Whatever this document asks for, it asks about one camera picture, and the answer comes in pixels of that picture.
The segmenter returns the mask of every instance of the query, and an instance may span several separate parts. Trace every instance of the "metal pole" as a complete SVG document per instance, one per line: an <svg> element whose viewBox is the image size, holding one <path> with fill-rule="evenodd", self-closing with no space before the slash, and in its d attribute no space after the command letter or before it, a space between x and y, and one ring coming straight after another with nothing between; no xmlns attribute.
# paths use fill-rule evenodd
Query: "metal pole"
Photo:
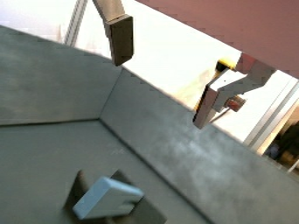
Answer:
<svg viewBox="0 0 299 224"><path fill-rule="evenodd" d="M80 32L80 22L84 16L84 11L86 8L88 0L77 0L74 10L72 12L72 17L69 21L69 28L66 36L64 39L64 44L66 46L74 46L78 32Z"/></svg>

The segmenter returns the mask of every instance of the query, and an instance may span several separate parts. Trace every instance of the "gray surface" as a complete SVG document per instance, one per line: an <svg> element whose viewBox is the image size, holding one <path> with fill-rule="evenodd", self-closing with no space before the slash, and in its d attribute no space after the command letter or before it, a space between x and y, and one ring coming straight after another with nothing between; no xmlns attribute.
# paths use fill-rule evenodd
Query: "gray surface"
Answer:
<svg viewBox="0 0 299 224"><path fill-rule="evenodd" d="M214 223L299 223L297 182L125 70L100 118Z"/></svg>
<svg viewBox="0 0 299 224"><path fill-rule="evenodd" d="M89 186L120 169L166 224L206 224L97 121L0 128L0 165L1 224L69 224L61 207L80 169Z"/></svg>
<svg viewBox="0 0 299 224"><path fill-rule="evenodd" d="M0 26L0 125L98 118L121 67Z"/></svg>

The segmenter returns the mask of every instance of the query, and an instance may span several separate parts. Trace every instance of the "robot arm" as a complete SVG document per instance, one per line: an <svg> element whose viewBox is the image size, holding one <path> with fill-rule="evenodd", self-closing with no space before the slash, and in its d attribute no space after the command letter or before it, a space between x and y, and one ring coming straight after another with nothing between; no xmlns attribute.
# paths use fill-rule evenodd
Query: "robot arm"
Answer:
<svg viewBox="0 0 299 224"><path fill-rule="evenodd" d="M120 66L134 53L133 18L125 14L120 0L93 0L93 4L105 27L112 61Z"/></svg>
<svg viewBox="0 0 299 224"><path fill-rule="evenodd" d="M216 77L205 86L196 108L192 119L194 126L201 129L224 108L237 112L245 103L241 95L262 87L274 71L270 66L244 53L240 55L236 66L230 63L225 65L225 61L218 61Z"/></svg>

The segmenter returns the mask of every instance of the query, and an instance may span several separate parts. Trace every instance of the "light blue block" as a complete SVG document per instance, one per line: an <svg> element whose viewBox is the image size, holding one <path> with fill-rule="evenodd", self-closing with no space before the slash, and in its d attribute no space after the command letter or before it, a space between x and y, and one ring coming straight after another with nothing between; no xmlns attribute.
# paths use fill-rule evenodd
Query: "light blue block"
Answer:
<svg viewBox="0 0 299 224"><path fill-rule="evenodd" d="M134 204L144 197L141 190L112 178L97 180L72 208L82 219L129 214Z"/></svg>

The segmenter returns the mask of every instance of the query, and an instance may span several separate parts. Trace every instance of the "white wall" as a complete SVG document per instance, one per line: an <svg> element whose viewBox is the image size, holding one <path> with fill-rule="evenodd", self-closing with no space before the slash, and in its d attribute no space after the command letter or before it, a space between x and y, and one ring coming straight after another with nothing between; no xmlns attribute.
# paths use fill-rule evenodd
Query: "white wall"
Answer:
<svg viewBox="0 0 299 224"><path fill-rule="evenodd" d="M0 0L0 25L61 42L76 0Z"/></svg>

